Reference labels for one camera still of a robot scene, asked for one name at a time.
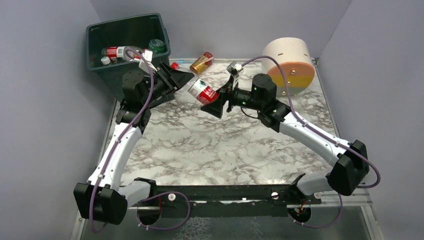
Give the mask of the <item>clear bottle red green label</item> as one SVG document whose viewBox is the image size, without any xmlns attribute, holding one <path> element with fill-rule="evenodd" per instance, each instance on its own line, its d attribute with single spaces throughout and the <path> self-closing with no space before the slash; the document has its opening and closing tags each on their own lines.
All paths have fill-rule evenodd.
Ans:
<svg viewBox="0 0 424 240">
<path fill-rule="evenodd" d="M 210 104 L 218 98 L 219 94 L 192 70 L 182 67 L 176 62 L 173 62 L 170 67 L 174 70 L 194 74 L 194 77 L 190 79 L 182 89 L 188 92 L 203 105 Z"/>
</svg>

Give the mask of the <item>green tinted plastic bottle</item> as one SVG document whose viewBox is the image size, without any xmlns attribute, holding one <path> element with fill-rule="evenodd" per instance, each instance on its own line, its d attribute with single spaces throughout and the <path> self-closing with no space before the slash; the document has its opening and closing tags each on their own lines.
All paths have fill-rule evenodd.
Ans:
<svg viewBox="0 0 424 240">
<path fill-rule="evenodd" d="M 149 41 L 148 49 L 154 54 L 162 54 L 166 51 L 166 45 L 162 40 L 154 38 Z"/>
</svg>

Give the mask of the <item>amber red-label bottle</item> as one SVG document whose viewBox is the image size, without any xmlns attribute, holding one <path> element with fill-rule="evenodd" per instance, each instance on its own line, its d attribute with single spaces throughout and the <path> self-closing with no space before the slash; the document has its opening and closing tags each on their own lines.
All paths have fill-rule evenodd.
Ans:
<svg viewBox="0 0 424 240">
<path fill-rule="evenodd" d="M 205 51 L 190 65 L 189 69 L 196 75 L 200 75 L 213 64 L 214 60 L 215 57 L 210 52 Z"/>
</svg>

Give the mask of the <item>clear bottle red cap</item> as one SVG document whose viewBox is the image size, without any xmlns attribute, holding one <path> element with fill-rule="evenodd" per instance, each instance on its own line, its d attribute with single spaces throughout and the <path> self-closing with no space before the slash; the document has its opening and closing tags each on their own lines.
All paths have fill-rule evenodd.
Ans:
<svg viewBox="0 0 424 240">
<path fill-rule="evenodd" d="M 140 54 L 144 50 L 137 46 L 110 46 L 103 48 L 100 53 L 102 57 L 108 57 L 114 63 L 124 63 L 133 61 L 134 57 L 137 56 L 134 52 L 127 53 L 128 49 L 132 49 Z"/>
</svg>

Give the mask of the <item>clear bottle light blue label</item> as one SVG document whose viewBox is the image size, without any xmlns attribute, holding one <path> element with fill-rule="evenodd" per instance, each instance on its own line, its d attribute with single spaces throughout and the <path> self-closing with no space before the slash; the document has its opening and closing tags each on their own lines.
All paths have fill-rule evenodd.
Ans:
<svg viewBox="0 0 424 240">
<path fill-rule="evenodd" d="M 100 61 L 104 66 L 110 65 L 112 62 L 108 56 L 103 56 Z"/>
</svg>

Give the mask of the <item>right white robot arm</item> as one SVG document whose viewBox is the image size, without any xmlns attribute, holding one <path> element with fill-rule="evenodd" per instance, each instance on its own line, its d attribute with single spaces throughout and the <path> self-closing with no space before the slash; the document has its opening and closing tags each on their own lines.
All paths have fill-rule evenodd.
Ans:
<svg viewBox="0 0 424 240">
<path fill-rule="evenodd" d="M 216 100 L 200 108 L 203 112 L 221 118 L 225 104 L 228 104 L 228 112 L 234 106 L 256 110 L 264 126 L 297 140 L 332 166 L 331 170 L 298 176 L 289 187 L 290 193 L 297 198 L 326 191 L 350 196 L 369 173 L 363 142 L 343 140 L 301 118 L 276 98 L 277 86 L 267 74 L 255 75 L 250 91 L 240 89 L 230 78 L 217 92 Z"/>
</svg>

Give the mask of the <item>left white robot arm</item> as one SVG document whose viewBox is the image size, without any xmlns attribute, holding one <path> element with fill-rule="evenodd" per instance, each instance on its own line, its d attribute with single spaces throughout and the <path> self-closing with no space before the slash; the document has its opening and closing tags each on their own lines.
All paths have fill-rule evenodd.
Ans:
<svg viewBox="0 0 424 240">
<path fill-rule="evenodd" d="M 154 70 L 133 69 L 122 76 L 124 98 L 109 146 L 93 174 L 73 190 L 83 219 L 119 225 L 129 207 L 153 195 L 154 180 L 137 178 L 121 186 L 124 168 L 150 120 L 150 105 L 182 89 L 193 78 L 193 73 L 164 63 Z"/>
</svg>

